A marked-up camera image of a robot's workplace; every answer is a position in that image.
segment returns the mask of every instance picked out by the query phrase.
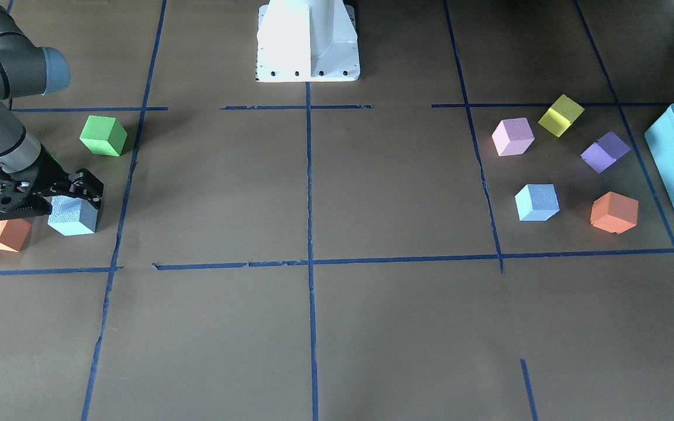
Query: white plastic bracket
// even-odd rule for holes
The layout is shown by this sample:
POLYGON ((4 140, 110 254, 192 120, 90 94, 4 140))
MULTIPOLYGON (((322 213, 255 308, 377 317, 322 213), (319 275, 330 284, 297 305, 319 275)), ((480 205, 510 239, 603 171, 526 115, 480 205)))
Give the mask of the white plastic bracket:
POLYGON ((360 76, 355 11, 342 0, 270 0, 259 9, 259 82, 350 82, 360 76))

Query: red-orange cube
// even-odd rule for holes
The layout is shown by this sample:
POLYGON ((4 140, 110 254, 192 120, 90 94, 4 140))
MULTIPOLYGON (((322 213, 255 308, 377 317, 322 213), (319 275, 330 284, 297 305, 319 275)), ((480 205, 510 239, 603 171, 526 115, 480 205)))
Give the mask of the red-orange cube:
POLYGON ((0 221, 0 250, 21 251, 30 223, 23 219, 0 221))
POLYGON ((639 201, 625 195, 609 192, 592 205, 592 226, 607 232, 621 234, 636 226, 639 217, 639 201))

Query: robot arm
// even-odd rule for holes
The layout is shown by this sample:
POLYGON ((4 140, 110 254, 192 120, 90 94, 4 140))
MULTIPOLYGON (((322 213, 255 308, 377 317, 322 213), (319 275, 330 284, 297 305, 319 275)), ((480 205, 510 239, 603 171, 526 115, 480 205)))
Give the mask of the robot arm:
MULTIPOLYGON (((56 50, 34 47, 0 6, 0 99, 47 94, 69 85, 56 50)), ((44 197, 67 195, 101 207, 104 185, 88 170, 69 175, 0 102, 0 220, 51 213, 44 197)))

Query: magenta cube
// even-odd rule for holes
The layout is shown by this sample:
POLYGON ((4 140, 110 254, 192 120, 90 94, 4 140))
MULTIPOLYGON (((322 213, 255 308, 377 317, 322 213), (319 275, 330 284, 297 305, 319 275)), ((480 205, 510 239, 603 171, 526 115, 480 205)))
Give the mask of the magenta cube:
POLYGON ((521 155, 535 141, 535 135, 527 118, 501 120, 493 132, 493 142, 499 157, 521 155))
POLYGON ((631 148, 613 132, 608 132, 598 141, 592 143, 583 154, 581 159, 591 166, 592 170, 601 174, 607 170, 607 167, 613 165, 615 161, 623 155, 628 154, 631 148))

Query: blue joint cap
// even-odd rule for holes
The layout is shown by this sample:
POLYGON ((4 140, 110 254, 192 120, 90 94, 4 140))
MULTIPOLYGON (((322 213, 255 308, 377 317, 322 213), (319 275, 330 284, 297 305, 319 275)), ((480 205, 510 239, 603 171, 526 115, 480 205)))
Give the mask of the blue joint cap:
POLYGON ((71 77, 67 59, 54 48, 42 46, 40 49, 46 59, 46 89, 42 94, 63 91, 69 86, 71 77))

